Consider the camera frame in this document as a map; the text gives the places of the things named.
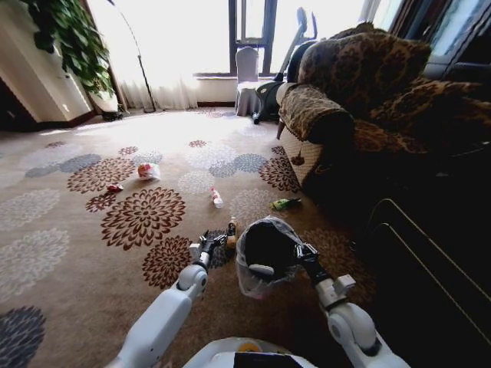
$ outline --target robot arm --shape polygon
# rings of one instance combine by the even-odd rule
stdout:
[[[355,284],[349,274],[333,281],[319,264],[318,252],[310,244],[297,245],[296,257],[318,293],[331,335],[343,347],[354,367],[409,367],[392,353],[375,329],[370,315],[356,304],[347,302],[347,293]]]
[[[198,261],[184,268],[174,285],[163,291],[131,327],[123,348],[107,367],[143,368],[158,363],[191,311],[193,301],[205,290],[213,249],[226,238],[200,240]]]

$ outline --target floor lamp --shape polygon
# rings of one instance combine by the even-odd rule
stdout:
[[[109,1],[109,3],[112,6],[114,6],[116,8],[117,12],[120,13],[120,15],[123,18],[124,22],[128,26],[128,29],[130,30],[130,33],[131,33],[131,36],[133,37],[133,41],[135,42],[135,45],[137,46],[137,50],[138,50],[138,62],[140,63],[141,74],[143,75],[143,79],[145,80],[145,85],[147,86],[148,96],[150,97],[150,102],[152,103],[152,109],[151,110],[150,109],[145,109],[145,107],[144,107],[143,108],[143,112],[144,113],[154,113],[154,112],[157,111],[157,109],[155,108],[155,102],[153,102],[152,91],[150,90],[150,86],[149,86],[148,80],[147,80],[147,75],[145,74],[145,68],[143,67],[143,63],[141,61],[140,45],[138,44],[137,38],[135,37],[135,34],[133,33],[133,29],[131,28],[130,23],[128,22],[128,20],[124,16],[123,12],[117,7],[116,4],[114,4],[114,1],[113,0],[108,0],[108,1]]]

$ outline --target baseboard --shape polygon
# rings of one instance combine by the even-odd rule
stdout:
[[[198,107],[234,107],[235,102],[198,102]]]
[[[5,127],[4,130],[12,131],[12,132],[39,132],[41,130],[49,130],[49,129],[67,129],[74,128],[86,121],[92,119],[97,114],[95,110],[89,111],[87,113],[83,113],[79,117],[75,117],[69,121],[41,121],[40,123],[33,123],[25,126],[9,126]]]

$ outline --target potted plant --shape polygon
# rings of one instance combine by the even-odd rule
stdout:
[[[108,51],[94,24],[79,0],[21,0],[38,26],[34,42],[38,49],[54,53],[59,50],[66,72],[70,69],[84,85],[93,101],[104,112],[117,111]]]

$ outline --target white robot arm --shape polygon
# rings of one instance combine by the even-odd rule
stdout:
[[[221,235],[208,240],[204,235],[200,238],[202,249],[199,260],[184,268],[176,283],[162,292],[141,315],[128,332],[116,359],[107,367],[147,368],[160,361],[189,315],[193,301],[204,292],[213,249],[220,244],[223,237],[225,236]],[[331,275],[318,263],[318,252],[309,244],[297,245],[296,252],[298,263],[307,271],[312,286],[318,293],[321,308],[328,320],[329,331],[343,347],[353,366],[409,367],[399,356],[392,353],[375,330],[374,322],[368,313],[347,302],[346,293],[354,286],[353,278],[345,275],[333,281]],[[226,339],[211,343],[197,353],[186,366],[231,367],[234,352],[237,351],[241,340],[243,339]],[[300,357],[292,358],[298,366],[312,367]],[[209,364],[203,364],[203,361],[208,361]]]
[[[333,277],[318,263],[318,252],[310,244],[297,245],[296,256],[318,293],[331,335],[343,347],[354,367],[409,367],[392,353],[375,330],[370,315],[356,304],[347,302],[347,293],[355,284],[349,274],[333,281]]]
[[[193,301],[205,290],[213,249],[226,238],[220,235],[209,240],[206,235],[199,238],[202,246],[199,260],[185,267],[174,285],[163,291],[138,318],[123,348],[107,367],[147,368],[160,361],[189,315]]]

